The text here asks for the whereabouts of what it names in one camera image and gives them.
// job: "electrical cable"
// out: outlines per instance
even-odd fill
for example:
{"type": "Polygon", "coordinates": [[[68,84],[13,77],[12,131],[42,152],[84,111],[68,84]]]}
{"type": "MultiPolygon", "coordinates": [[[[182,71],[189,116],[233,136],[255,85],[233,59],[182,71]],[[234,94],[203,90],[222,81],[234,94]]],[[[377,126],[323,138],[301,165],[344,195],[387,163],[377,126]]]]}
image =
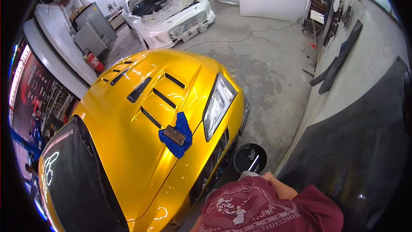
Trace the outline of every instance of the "electrical cable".
{"type": "Polygon", "coordinates": [[[190,48],[192,48],[192,47],[194,47],[194,46],[198,46],[198,45],[202,45],[202,44],[206,44],[206,43],[211,43],[211,42],[241,42],[241,41],[244,41],[244,40],[248,39],[248,38],[252,35],[252,33],[254,33],[254,32],[265,32],[268,28],[271,28],[272,30],[279,32],[279,31],[282,31],[282,30],[284,30],[284,29],[286,29],[286,28],[288,28],[288,27],[295,26],[295,25],[298,25],[298,24],[299,24],[299,23],[291,24],[291,25],[288,25],[288,26],[286,26],[285,28],[280,29],[280,30],[276,30],[276,29],[273,29],[273,28],[270,27],[270,26],[266,26],[266,29],[264,29],[264,30],[254,30],[254,31],[252,31],[252,32],[249,34],[249,36],[247,36],[247,37],[244,38],[244,39],[238,40],[238,41],[206,41],[206,42],[194,44],[194,45],[192,45],[192,46],[190,46],[190,47],[188,47],[188,48],[186,48],[186,49],[183,49],[183,50],[188,50],[188,49],[190,49],[190,48]]]}

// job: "black panel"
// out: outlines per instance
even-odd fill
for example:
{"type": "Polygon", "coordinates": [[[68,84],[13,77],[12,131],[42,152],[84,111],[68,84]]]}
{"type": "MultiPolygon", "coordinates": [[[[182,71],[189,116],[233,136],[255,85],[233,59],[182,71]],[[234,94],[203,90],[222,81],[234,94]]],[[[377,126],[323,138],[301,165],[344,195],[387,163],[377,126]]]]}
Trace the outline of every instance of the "black panel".
{"type": "Polygon", "coordinates": [[[130,69],[130,67],[126,68],[126,69],[123,70],[119,75],[117,75],[117,76],[115,77],[115,79],[113,79],[113,80],[110,82],[110,85],[111,85],[111,86],[115,85],[115,84],[121,79],[121,77],[122,77],[124,74],[126,74],[126,72],[127,72],[129,69],[130,69]]]}
{"type": "Polygon", "coordinates": [[[127,96],[127,99],[131,103],[135,103],[137,99],[140,97],[144,89],[146,88],[149,81],[152,80],[151,77],[144,79],[137,87],[127,96]]]}
{"type": "Polygon", "coordinates": [[[182,87],[183,89],[185,88],[185,85],[184,85],[181,81],[179,81],[179,80],[177,80],[176,78],[174,78],[172,75],[165,74],[165,76],[166,76],[166,78],[172,80],[175,84],[179,85],[179,86],[182,87]]]}
{"type": "Polygon", "coordinates": [[[140,107],[141,111],[143,112],[143,114],[145,114],[145,116],[147,116],[147,118],[152,121],[152,123],[154,123],[159,129],[162,128],[162,125],[156,121],[156,119],[154,119],[154,117],[152,117],[152,115],[149,114],[149,112],[147,112],[143,107],[140,107]]]}
{"type": "Polygon", "coordinates": [[[165,95],[163,95],[162,93],[160,93],[160,91],[156,90],[155,88],[153,88],[153,92],[159,96],[162,100],[164,100],[169,106],[171,106],[172,108],[176,108],[176,104],[173,103],[171,100],[169,100],[165,95]]]}
{"type": "Polygon", "coordinates": [[[307,127],[278,177],[297,191],[314,184],[344,213],[343,231],[371,228],[402,175],[404,132],[400,58],[359,100],[307,127]]]}

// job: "blue cloth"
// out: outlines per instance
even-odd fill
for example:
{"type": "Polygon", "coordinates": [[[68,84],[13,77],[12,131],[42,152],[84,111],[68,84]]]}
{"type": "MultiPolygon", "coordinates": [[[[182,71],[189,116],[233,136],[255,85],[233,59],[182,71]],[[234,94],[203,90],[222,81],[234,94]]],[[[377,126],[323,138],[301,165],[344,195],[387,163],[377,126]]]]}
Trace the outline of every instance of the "blue cloth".
{"type": "Polygon", "coordinates": [[[177,114],[176,126],[174,128],[186,136],[183,145],[178,145],[172,139],[164,135],[164,129],[159,131],[159,139],[166,144],[173,155],[180,159],[183,157],[183,154],[185,154],[185,151],[192,145],[192,132],[190,131],[188,120],[183,112],[177,114]]]}

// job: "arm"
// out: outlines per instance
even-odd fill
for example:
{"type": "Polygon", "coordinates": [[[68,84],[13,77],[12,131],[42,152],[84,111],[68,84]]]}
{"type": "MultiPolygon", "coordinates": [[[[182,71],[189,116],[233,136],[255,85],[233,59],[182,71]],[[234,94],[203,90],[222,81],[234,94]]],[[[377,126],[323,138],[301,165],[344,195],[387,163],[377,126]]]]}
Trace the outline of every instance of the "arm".
{"type": "Polygon", "coordinates": [[[193,225],[193,228],[189,231],[189,232],[196,232],[197,230],[199,230],[200,227],[200,222],[202,221],[202,215],[200,215],[197,220],[196,223],[193,225]]]}
{"type": "Polygon", "coordinates": [[[297,192],[295,189],[291,188],[288,185],[285,185],[281,181],[277,180],[272,173],[266,172],[261,177],[265,178],[267,182],[272,186],[273,190],[275,190],[278,199],[289,199],[292,200],[297,196],[297,192]]]}

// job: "concrete floor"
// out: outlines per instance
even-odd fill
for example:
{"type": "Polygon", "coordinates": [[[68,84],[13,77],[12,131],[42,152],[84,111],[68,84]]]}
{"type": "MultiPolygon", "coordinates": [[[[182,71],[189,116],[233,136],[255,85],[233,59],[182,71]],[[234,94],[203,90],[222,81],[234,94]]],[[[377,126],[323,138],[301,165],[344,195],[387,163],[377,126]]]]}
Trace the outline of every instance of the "concrete floor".
{"type": "MultiPolygon", "coordinates": [[[[214,23],[204,33],[174,48],[209,56],[229,70],[251,106],[239,145],[261,145],[268,157],[264,172],[274,172],[292,143],[309,98],[311,77],[302,71],[308,59],[301,52],[306,36],[300,24],[240,16],[239,6],[209,2],[216,14],[214,23]]],[[[126,24],[117,30],[117,35],[107,67],[142,50],[126,24]]]]}

